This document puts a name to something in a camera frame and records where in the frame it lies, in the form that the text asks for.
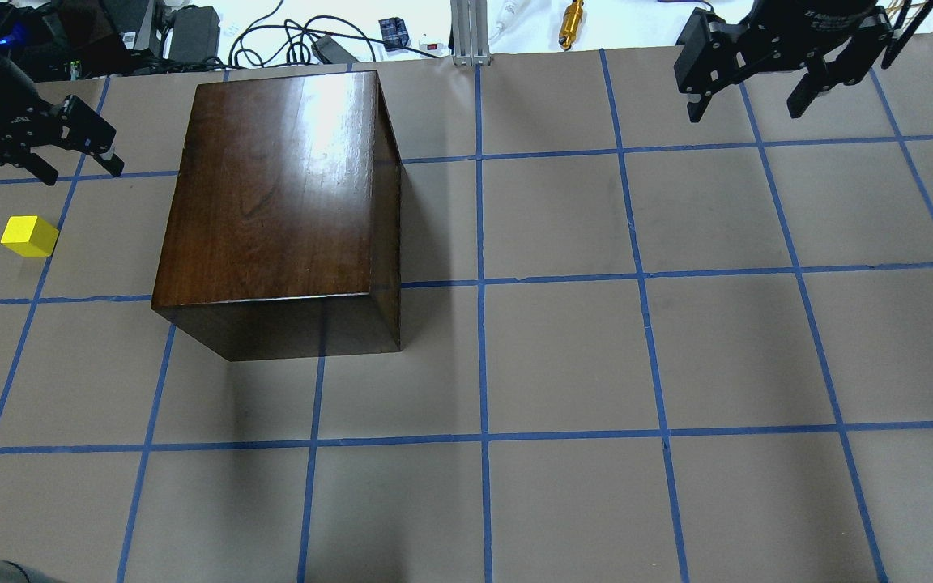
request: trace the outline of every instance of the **electronic device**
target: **electronic device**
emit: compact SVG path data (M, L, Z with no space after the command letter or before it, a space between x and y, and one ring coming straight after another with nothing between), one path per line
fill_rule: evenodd
M329 34L312 41L312 54L314 54L320 62L326 64L359 62L359 59L356 59L355 55L352 55L347 49L341 47L340 43L337 43L334 37L329 36Z
M186 7L172 14L171 48L168 58L174 62L204 62L218 56L218 12L211 7Z
M164 43L163 0L101 0L122 44L129 51L160 56Z

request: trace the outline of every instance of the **table surface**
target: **table surface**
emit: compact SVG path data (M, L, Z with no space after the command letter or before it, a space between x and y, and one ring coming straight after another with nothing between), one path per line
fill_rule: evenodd
M933 36L800 121L774 74L690 125L676 54L353 67L405 162L404 350L231 365L149 309L194 90L225 76L42 86L96 104L129 165L0 168L0 232L62 226L44 261L0 246L0 557L933 581Z

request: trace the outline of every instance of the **cable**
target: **cable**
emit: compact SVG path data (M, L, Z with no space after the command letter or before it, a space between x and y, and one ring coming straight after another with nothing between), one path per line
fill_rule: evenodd
M283 49L289 49L289 45L290 45L289 44L289 31L290 30L304 33L305 36L308 36L310 38L312 38L313 36L336 36L339 38L352 38L353 40L366 40L368 43L371 43L371 44L377 44L377 45L384 44L384 41L377 40L377 38L370 38L367 36L353 36L353 34L342 34L340 32L333 32L330 30L318 30L314 28L308 28L307 26L296 25L295 23L284 22L284 23L281 23L281 25L279 25L278 23L263 23L262 25L249 27L247 30L244 30L244 32L240 33L240 35L236 37L236 40L233 41L233 48L236 48L237 44L243 47L243 40L244 38L249 36L249 34L255 33L256 31L259 31L259 30L275 30L275 29L288 31L288 42L282 45L282 47L280 48L280 52L282 52ZM405 49L405 51L419 54L419 55L422 55L428 58L437 58L437 55L432 55L424 51L418 51L418 49L414 49L412 47L403 47L403 49ZM240 52L230 51L230 58L229 58L230 66L239 66L240 63L238 63L238 55L243 54L244 52L249 53L249 54L254 54L257 57L258 63L268 63L271 60L271 59L262 60L262 55L259 55L258 53L252 51L252 49L240 49Z
M359 37L362 38L362 40L366 41L366 45L367 47L369 47L370 58L373 59L373 62L377 62L377 53L373 52L373 43L369 43L369 37L367 37L366 33L363 32L362 29L360 29L358 26L353 25L353 23L347 22L346 19L337 18L337 16L319 15L319 16L312 16L312 18L308 19L308 21L305 22L305 28L311 28L312 23L315 21L318 21L319 19L330 19L330 21L346 23L347 26L355 29L355 31L359 33Z
M234 41L232 42L232 47L229 48L229 64L230 64L230 66L236 66L236 63L233 61L233 58L234 58L234 57L233 57L233 53L236 52L236 45L237 45L237 44L240 45L240 50L241 50L241 51L247 51L247 52L253 53L253 54L255 54L255 55L258 56L258 60L262 59L262 55L258 55L256 52L251 51L251 49L246 49L246 48L244 47L244 37L247 36L248 31L251 30L252 28L254 28L255 25L257 25L257 23L262 23L262 22L266 21L266 19L271 18L271 16L273 16L273 15L275 14L275 12L278 12L278 11L280 10L280 8L283 7L283 2L285 2L285 1L286 1L286 0L279 0L279 3L278 3L278 4L275 4L275 8L273 8L273 10L271 10L271 12L269 12L269 14L264 15L264 16L262 16L262 17L259 18L259 19L255 19L255 21L252 22L252 23L250 23L249 26L248 26L246 29L244 29L244 32L242 32L242 33L240 34L240 36L238 36L238 37L236 38L236 40L234 40Z
M708 7L708 11L710 11L712 15L715 14L715 7L711 5L711 2L707 2L706 0L658 0L658 2L662 4L681 4L684 2L704 4L705 6Z

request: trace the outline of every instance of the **wooden box top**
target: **wooden box top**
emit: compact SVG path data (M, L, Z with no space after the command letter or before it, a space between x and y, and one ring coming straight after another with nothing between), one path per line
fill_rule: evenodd
M152 307L367 294L374 71L197 88Z

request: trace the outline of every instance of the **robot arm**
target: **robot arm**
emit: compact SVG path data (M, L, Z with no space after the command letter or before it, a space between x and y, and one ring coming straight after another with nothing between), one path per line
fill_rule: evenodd
M59 172L31 151L55 145L91 155L117 177L125 163L114 155L116 133L77 96L55 106L42 100L30 78L0 54L0 166L25 168L45 184L55 184Z
M892 26L875 0L756 0L740 23L697 8L689 16L675 62L679 92L689 97L689 121L701 120L711 96L756 73L807 70L787 100L793 118L838 84L855 85L884 53L885 69L933 8L928 0L895 38L908 3ZM841 50L826 62L826 55Z

